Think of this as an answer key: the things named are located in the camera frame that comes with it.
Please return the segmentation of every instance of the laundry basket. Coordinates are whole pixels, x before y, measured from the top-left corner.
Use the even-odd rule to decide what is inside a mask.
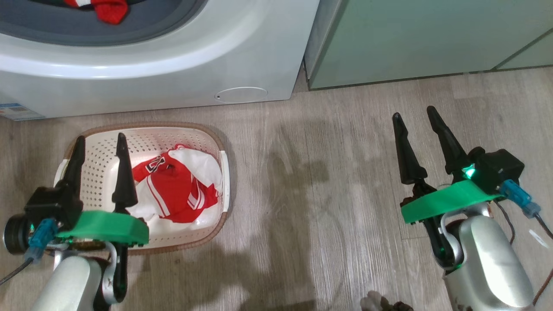
[[[81,172],[81,200],[84,210],[113,211],[111,196],[115,190],[119,159],[115,155],[117,134],[127,137],[132,166],[152,159],[181,143],[212,155],[223,174],[223,191],[216,205],[205,209],[190,224],[177,224],[158,217],[147,222],[150,239],[147,245],[129,249],[130,255],[170,252],[209,242],[227,219],[230,201],[228,159],[221,140],[208,128],[181,122],[130,123],[90,129],[82,135],[86,142],[85,162]],[[67,149],[56,172],[57,182],[69,161],[74,142]]]

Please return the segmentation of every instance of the washing machine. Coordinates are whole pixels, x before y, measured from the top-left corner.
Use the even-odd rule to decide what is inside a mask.
[[[290,98],[319,0],[0,0],[0,113],[14,120]]]

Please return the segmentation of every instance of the blue cable connector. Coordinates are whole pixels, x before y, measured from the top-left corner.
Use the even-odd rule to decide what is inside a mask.
[[[499,192],[502,196],[515,202],[529,219],[534,218],[541,211],[541,207],[537,203],[532,202],[532,196],[511,179],[503,182]]]
[[[42,220],[29,240],[29,248],[25,252],[25,261],[32,259],[33,264],[39,263],[48,243],[54,239],[57,233],[58,224],[54,219]]]

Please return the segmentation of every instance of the green bracket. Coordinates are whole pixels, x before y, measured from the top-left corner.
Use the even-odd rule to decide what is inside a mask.
[[[145,245],[148,244],[149,229],[145,223],[130,215],[93,210],[83,211],[73,230],[60,232],[56,237]]]
[[[474,182],[464,180],[427,194],[401,208],[405,223],[410,224],[450,211],[464,209],[476,203],[491,201],[501,195],[488,195]]]

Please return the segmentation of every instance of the wooden floor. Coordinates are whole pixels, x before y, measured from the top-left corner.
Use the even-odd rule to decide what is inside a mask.
[[[210,243],[132,257],[129,291],[114,310],[360,310],[369,290],[419,311],[451,310],[422,225],[402,222],[392,114],[401,112],[428,183],[451,179],[425,108],[434,105],[468,151],[506,148],[553,226],[553,69],[459,75],[308,92],[289,101],[12,122],[0,118],[0,223],[51,184],[80,132],[135,121],[208,125],[229,151],[232,214]],[[514,249],[533,284],[553,266],[553,241],[506,204]],[[497,220],[505,221],[494,208]],[[548,244],[541,246],[530,234]],[[0,247],[0,274],[22,259]],[[29,310],[51,259],[0,287],[1,310]],[[538,311],[553,305],[553,284]]]

